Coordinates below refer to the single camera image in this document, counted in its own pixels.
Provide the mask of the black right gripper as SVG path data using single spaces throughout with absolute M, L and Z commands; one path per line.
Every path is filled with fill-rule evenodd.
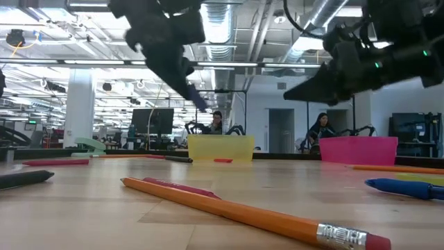
M 324 49 L 332 60 L 323 63 L 313 77 L 287 90 L 287 101 L 308 101 L 335 106 L 358 92 L 378 90 L 409 78 L 409 45 L 396 41 L 384 48 L 364 46 L 363 39 L 337 26 L 324 37 Z

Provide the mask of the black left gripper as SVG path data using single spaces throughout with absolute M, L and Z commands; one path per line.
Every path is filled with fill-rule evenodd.
M 199 13 L 184 13 L 166 17 L 145 14 L 126 15 L 130 29 L 126 42 L 131 49 L 142 47 L 145 64 L 152 68 L 170 88 L 188 101 L 198 103 L 196 88 L 188 84 L 187 76 L 194 72 L 189 59 L 183 56 L 184 46 L 203 42 L 205 32 Z

